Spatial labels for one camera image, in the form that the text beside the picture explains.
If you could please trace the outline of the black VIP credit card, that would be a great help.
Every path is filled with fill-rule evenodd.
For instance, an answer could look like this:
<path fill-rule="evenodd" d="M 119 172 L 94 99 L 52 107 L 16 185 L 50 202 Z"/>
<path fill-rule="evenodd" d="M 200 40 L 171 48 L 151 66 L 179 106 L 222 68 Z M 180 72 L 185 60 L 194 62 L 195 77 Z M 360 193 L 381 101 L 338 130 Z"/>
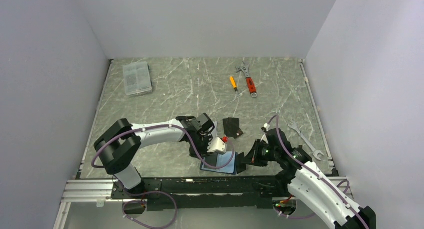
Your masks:
<path fill-rule="evenodd" d="M 218 162 L 218 154 L 212 154 L 204 158 L 206 164 L 201 164 L 202 170 L 215 170 Z"/>

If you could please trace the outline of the blue leather card holder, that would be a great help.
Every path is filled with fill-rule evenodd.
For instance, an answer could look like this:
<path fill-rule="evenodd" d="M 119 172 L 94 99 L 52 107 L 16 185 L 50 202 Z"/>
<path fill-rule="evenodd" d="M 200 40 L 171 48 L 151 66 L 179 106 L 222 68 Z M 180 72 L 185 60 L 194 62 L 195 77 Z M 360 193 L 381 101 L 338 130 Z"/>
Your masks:
<path fill-rule="evenodd" d="M 206 172 L 214 172 L 214 173 L 220 173 L 220 174 L 229 174 L 229 175 L 236 175 L 236 169 L 235 169 L 235 159 L 237 157 L 237 153 L 234 154 L 232 157 L 232 152 L 228 151 L 225 154 L 218 154 L 217 159 L 217 167 L 220 167 L 218 169 L 214 170 L 202 170 L 202 163 L 200 164 L 200 170 L 206 171 Z"/>

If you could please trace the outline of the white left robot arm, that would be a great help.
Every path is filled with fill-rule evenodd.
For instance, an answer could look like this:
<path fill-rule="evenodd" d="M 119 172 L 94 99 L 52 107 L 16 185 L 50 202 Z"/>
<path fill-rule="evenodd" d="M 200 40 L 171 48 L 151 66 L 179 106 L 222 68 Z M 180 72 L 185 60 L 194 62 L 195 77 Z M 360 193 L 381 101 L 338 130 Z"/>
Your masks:
<path fill-rule="evenodd" d="M 141 174 L 132 165 L 138 150 L 161 143 L 187 142 L 191 157 L 209 156 L 215 128 L 206 113 L 152 124 L 134 124 L 122 118 L 104 132 L 93 147 L 106 173 L 120 180 L 129 198 L 137 199 L 146 189 Z"/>

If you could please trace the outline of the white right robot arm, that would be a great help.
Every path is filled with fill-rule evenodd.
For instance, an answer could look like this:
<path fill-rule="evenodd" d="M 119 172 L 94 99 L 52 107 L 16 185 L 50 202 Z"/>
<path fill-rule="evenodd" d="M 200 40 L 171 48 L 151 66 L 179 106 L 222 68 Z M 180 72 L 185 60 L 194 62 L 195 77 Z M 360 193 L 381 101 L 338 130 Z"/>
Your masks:
<path fill-rule="evenodd" d="M 349 198 L 321 172 L 302 148 L 292 147 L 286 135 L 277 128 L 257 139 L 243 164 L 266 167 L 276 162 L 281 167 L 275 178 L 276 192 L 294 196 L 308 206 L 330 229 L 375 229 L 376 213 Z"/>

